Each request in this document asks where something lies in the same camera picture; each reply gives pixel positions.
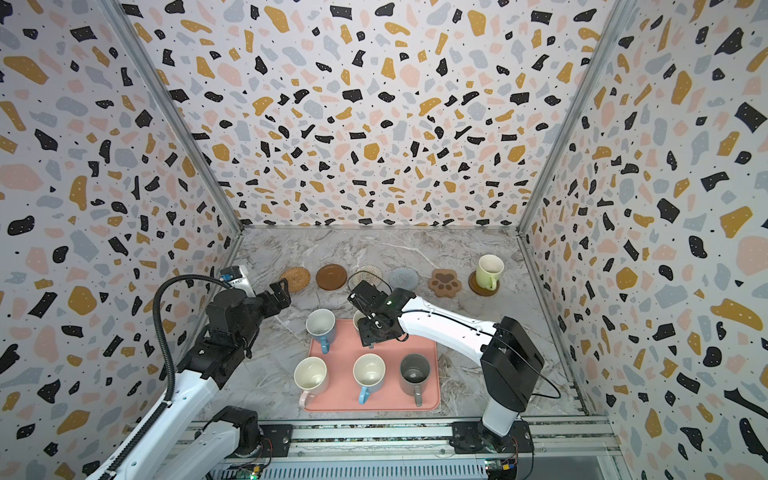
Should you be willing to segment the blue grey woven coaster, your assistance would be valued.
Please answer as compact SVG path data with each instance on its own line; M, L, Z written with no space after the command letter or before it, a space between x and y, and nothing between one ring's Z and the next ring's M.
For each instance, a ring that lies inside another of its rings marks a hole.
M418 272L410 267L397 267L389 276L389 284L393 289L401 288L414 291L419 282L420 276Z

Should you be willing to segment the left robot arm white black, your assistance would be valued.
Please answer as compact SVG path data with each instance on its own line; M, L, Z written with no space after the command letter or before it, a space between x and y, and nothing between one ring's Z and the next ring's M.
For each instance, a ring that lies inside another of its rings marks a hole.
M214 415L186 451L166 458L198 412L221 391L244 359L251 357L261 323L291 304L289 283L281 279L256 294L246 277L228 269L206 311L209 334L198 339L180 362L172 358L162 325L162 297L182 281L212 282L201 274L182 274L162 283L152 304L153 324L166 371L166 389L118 449L93 473L93 479L183 479L209 473L225 457L272 454L256 412L225 407Z

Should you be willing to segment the grey mug blue handle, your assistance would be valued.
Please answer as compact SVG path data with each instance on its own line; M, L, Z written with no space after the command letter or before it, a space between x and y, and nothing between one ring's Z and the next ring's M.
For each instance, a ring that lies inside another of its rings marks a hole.
M328 354L336 339L336 316L328 309L313 311L307 318L306 330L321 345L323 354Z

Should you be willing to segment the woven rattan coaster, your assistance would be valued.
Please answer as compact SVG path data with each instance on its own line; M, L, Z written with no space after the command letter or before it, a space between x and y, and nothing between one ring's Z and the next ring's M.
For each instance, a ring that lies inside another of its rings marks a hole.
M304 267L291 267L281 274L280 279L285 279L288 282L290 293L295 294L309 285L311 274L309 270Z

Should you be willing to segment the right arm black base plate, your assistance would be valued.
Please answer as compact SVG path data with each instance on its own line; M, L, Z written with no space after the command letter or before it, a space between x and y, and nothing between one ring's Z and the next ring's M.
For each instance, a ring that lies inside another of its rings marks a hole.
M449 443L457 454L487 452L509 456L534 451L529 425L523 420L516 420L505 436L493 433L481 420L456 421L451 429Z

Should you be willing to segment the cream mug grey handle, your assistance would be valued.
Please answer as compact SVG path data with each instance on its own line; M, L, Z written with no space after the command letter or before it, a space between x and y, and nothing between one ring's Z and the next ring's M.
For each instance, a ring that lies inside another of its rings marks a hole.
M356 330L359 330L359 322L365 317L365 314L357 310L353 315L353 326Z

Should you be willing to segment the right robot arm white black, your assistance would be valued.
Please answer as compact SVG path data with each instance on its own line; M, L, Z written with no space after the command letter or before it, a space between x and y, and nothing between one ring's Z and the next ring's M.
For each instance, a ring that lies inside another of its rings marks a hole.
M412 291L396 288L385 293L366 281L347 300L365 315L359 322L364 346L404 336L423 337L481 367L488 402L475 433L454 430L456 449L507 453L522 444L513 439L513 429L534 394L545 361L517 320L472 319L435 306Z

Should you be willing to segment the beige braided round coaster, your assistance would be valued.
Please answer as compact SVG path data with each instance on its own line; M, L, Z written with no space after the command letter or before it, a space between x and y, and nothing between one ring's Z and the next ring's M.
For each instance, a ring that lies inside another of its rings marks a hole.
M382 282L382 272L375 265L362 266L358 271L349 277L351 287L356 287L362 281L366 281L373 286L378 286Z

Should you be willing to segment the dark brown wooden coaster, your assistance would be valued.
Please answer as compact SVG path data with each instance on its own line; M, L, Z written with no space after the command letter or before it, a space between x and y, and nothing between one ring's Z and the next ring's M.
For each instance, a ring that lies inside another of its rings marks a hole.
M322 266L315 275L319 288L327 291L338 290L347 282L347 271L339 264L327 264Z

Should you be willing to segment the dark grey mug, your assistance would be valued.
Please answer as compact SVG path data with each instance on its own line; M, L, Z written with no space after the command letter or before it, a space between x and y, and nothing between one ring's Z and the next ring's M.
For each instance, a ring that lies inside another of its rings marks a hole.
M399 371L401 390L414 400L417 407L421 407L425 385L431 374L428 359L419 353L408 354L402 359Z

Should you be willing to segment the light green mug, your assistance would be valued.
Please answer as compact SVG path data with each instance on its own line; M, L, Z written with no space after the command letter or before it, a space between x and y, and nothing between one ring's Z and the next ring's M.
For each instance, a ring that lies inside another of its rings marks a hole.
M484 290L496 291L504 269L505 264L500 257L493 254L483 255L478 261L475 281Z

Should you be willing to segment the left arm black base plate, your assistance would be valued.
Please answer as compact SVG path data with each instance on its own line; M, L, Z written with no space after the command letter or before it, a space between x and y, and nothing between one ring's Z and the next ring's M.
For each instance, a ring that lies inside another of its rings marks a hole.
M269 460L288 455L293 430L291 424L236 424L219 420L204 428L198 440L206 447L206 453L222 453L224 458Z

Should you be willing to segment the brown paw shaped coaster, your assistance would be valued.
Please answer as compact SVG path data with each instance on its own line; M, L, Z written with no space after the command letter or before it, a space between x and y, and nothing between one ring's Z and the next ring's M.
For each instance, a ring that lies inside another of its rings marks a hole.
M439 298L454 298L462 290L462 283L455 270L434 269L428 288Z

